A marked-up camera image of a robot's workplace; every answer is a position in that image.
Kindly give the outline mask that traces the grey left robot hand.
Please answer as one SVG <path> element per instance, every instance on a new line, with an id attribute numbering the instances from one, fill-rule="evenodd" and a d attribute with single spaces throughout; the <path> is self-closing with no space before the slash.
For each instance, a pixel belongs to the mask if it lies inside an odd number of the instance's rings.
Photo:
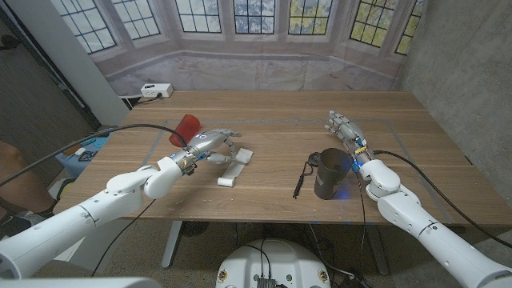
<path id="1" fill-rule="evenodd" d="M 184 174 L 192 174 L 197 167 L 196 162 L 203 159 L 214 164 L 223 164 L 235 160 L 235 145 L 231 137 L 241 137 L 235 130 L 215 129 L 207 130 L 194 136 L 185 148 L 174 153 L 170 158 L 179 166 Z M 230 148 L 230 155 L 214 152 L 221 145 Z"/>

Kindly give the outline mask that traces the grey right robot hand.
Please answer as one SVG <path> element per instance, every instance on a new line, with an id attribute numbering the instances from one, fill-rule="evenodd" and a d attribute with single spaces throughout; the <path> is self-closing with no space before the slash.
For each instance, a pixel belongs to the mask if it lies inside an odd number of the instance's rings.
<path id="1" fill-rule="evenodd" d="M 333 110 L 329 112 L 329 125 L 325 128 L 342 140 L 348 154 L 356 165 L 362 166 L 374 159 L 373 152 L 368 148 L 366 138 L 360 127 Z"/>

